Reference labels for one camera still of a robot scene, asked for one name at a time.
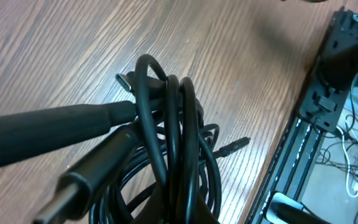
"wooden surface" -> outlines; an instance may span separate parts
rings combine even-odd
[[[243,223],[329,17],[358,0],[0,0],[0,115],[128,99],[114,74],[144,53],[193,79],[222,146],[220,222]],[[0,223],[29,223],[57,177],[100,138],[0,169]],[[124,189],[152,182],[144,172]]]

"cable bundle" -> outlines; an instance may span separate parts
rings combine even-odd
[[[162,110],[152,109],[152,102],[156,100],[153,98],[154,89],[161,88],[158,85],[154,89],[151,87],[151,83],[158,81],[147,76],[148,67],[163,83],[163,91],[157,90],[165,94]],[[185,77],[179,82],[174,75],[166,76],[158,62],[149,55],[141,56],[135,72],[125,77],[125,84],[122,81],[124,88],[135,96],[139,118],[134,123],[138,123],[142,130],[143,142],[117,180],[110,183],[103,196],[93,204],[89,223],[135,223],[138,219],[147,223],[158,222],[158,219],[166,223],[190,223],[195,219],[216,223],[222,200],[216,159],[247,145],[249,138],[239,139],[213,152],[219,126],[204,125],[204,112],[190,78]],[[165,139],[158,138],[157,133],[164,135]],[[167,156],[168,167],[164,156]],[[125,204],[122,188],[149,164],[156,182]],[[134,219],[131,212],[147,198],[149,201],[143,211]]]

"white floor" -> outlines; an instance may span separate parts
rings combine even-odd
[[[349,111],[344,110],[343,115],[349,114]],[[339,125],[344,127],[344,120],[341,118]],[[323,142],[322,149],[328,147],[332,143],[339,142],[339,138],[326,138]],[[344,152],[341,144],[337,144],[330,147],[329,152],[331,153],[331,161],[346,163],[344,158]],[[358,157],[358,146],[351,147],[349,150],[349,159],[354,164]],[[335,168],[324,165],[316,164],[313,173],[308,182],[306,192],[303,196],[302,202],[311,210],[313,213],[321,217],[330,223],[354,223],[354,218],[358,211],[358,197],[350,198],[346,192],[346,173]]]

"brown tabletop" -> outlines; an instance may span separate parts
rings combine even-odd
[[[191,77],[219,159],[219,221],[242,223],[333,11],[358,0],[0,0],[0,115],[129,99],[114,80],[153,55],[167,74]],[[0,169],[0,223],[29,223],[60,173],[101,138]],[[126,200],[153,182],[139,173]]]

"cable connector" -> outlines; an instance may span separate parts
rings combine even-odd
[[[215,158],[226,157],[226,156],[232,154],[233,152],[236,152],[239,149],[243,148],[244,146],[248,145],[250,140],[251,140],[251,138],[248,138],[248,137],[240,138],[240,139],[228,144],[227,146],[221,147],[219,150],[214,152],[214,156],[215,156]]]

